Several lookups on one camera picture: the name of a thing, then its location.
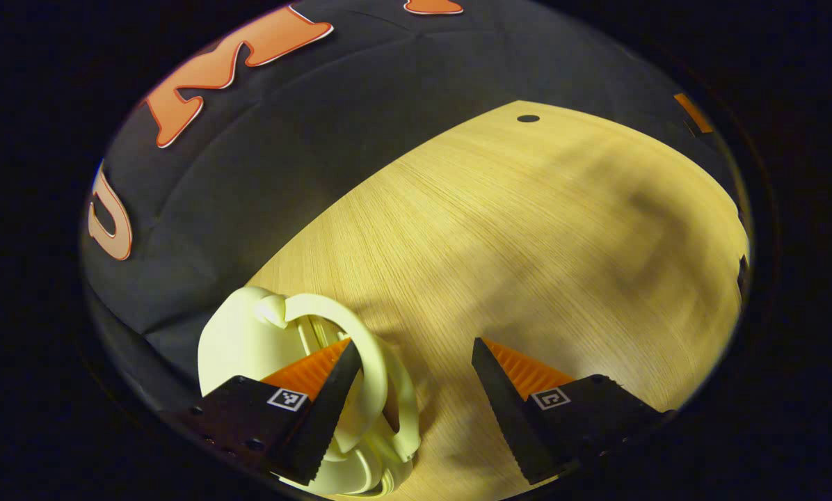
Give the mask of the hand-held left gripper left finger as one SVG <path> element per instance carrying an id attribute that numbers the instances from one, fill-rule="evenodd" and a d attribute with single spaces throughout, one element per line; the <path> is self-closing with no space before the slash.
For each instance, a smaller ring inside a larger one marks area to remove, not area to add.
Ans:
<path id="1" fill-rule="evenodd" d="M 179 412 L 179 428 L 251 475 L 305 485 L 317 476 L 361 369 L 340 340 L 263 379 L 234 375 Z"/>

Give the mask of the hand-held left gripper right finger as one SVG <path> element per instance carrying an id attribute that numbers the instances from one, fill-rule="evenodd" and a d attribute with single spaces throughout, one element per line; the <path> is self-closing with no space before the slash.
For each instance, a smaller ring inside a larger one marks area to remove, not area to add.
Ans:
<path id="1" fill-rule="evenodd" d="M 667 419 L 607 375 L 575 379 L 486 338 L 474 340 L 471 365 L 531 485 L 595 467 Z"/>

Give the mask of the black backdrop cloth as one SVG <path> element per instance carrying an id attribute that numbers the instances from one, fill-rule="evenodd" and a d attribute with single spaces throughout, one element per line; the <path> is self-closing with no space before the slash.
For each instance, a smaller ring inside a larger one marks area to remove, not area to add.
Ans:
<path id="1" fill-rule="evenodd" d="M 411 149 L 528 100 L 612 120 L 699 165 L 741 214 L 737 177 L 693 138 L 683 85 L 538 0 L 300 0 L 213 41 L 153 89 L 193 105 L 159 139 L 136 105 L 80 222 L 104 348 L 155 411 L 196 399 L 196 344 L 220 302 L 331 204 Z"/>

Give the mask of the pale yellow suitcase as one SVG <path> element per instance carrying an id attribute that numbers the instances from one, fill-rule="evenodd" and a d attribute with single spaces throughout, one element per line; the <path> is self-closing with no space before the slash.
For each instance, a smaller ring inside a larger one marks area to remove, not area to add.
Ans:
<path id="1" fill-rule="evenodd" d="M 314 495 L 384 497 L 412 475 L 419 406 L 402 361 L 345 305 L 311 293 L 238 289 L 200 336 L 200 390 L 205 397 L 234 375 L 263 379 L 340 340 L 358 349 L 361 367 L 317 476 L 305 485 L 269 479 Z"/>

